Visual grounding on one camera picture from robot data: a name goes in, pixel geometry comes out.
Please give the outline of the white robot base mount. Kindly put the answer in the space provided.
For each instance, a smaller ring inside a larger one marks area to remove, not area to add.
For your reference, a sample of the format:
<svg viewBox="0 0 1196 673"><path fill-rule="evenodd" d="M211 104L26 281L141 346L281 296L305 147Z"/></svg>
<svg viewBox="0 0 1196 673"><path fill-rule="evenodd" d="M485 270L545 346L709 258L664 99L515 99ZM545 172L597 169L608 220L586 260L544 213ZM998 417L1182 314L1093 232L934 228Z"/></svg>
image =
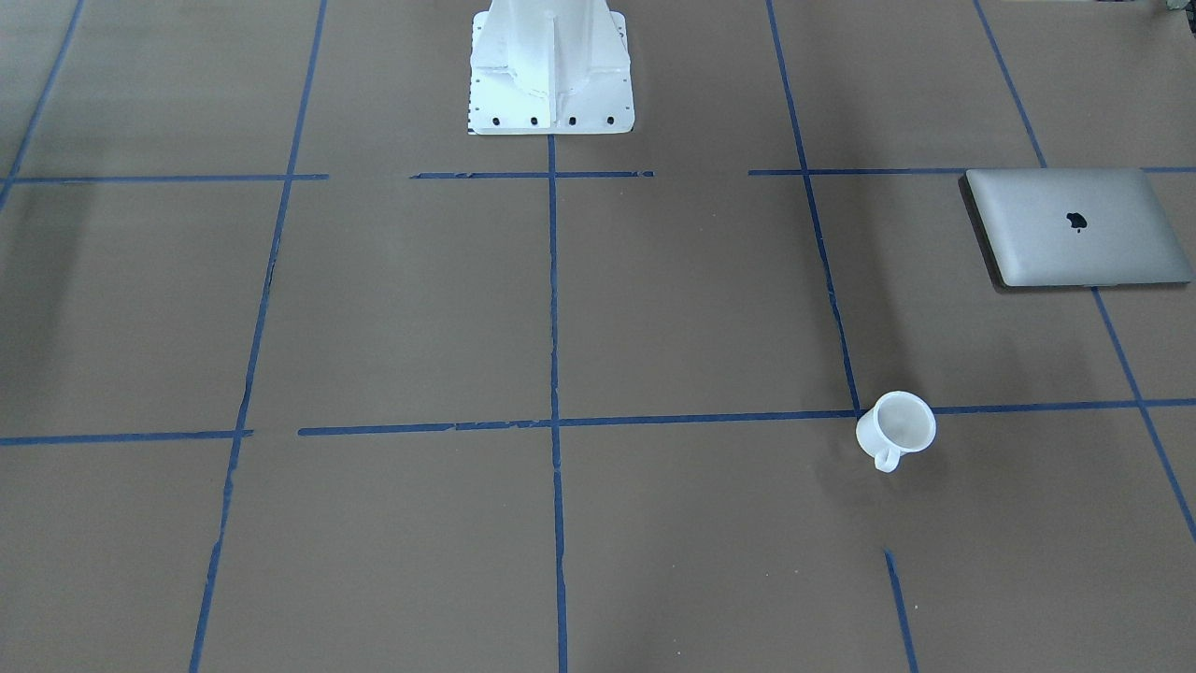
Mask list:
<svg viewBox="0 0 1196 673"><path fill-rule="evenodd" d="M471 22L466 131L627 134L631 45L605 1L492 1Z"/></svg>

